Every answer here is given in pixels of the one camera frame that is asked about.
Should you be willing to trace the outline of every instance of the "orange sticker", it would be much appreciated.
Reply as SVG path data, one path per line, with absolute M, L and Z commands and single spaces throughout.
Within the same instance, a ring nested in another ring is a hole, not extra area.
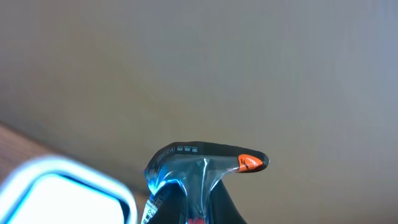
M 255 169 L 262 165 L 262 161 L 254 156 L 247 154 L 241 154 L 238 157 L 239 160 L 239 170 L 238 172 Z

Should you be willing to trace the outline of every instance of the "clear plastic film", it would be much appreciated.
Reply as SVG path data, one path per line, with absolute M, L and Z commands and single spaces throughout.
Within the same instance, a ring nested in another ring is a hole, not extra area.
M 241 166 L 245 165 L 236 157 L 174 155 L 159 170 L 147 173 L 147 182 L 153 195 L 167 184 L 179 184 L 186 196 L 185 223 L 208 224 L 211 190 L 225 174 Z

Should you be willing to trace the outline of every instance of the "screen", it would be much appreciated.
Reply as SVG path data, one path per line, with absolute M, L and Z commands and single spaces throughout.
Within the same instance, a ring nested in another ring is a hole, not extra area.
M 124 223 L 118 199 L 61 175 L 37 180 L 9 223 Z

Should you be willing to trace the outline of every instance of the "bright white light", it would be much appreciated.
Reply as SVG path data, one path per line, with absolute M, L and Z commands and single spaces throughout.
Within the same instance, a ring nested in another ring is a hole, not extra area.
M 41 177 L 32 186 L 12 224 L 124 223 L 118 200 L 59 175 Z

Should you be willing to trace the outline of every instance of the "blurred background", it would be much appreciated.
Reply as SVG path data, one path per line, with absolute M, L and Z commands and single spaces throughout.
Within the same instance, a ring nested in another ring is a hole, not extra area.
M 397 223 L 398 2 L 2 0 L 0 121 L 147 196 L 174 141 L 265 152 L 248 223 Z

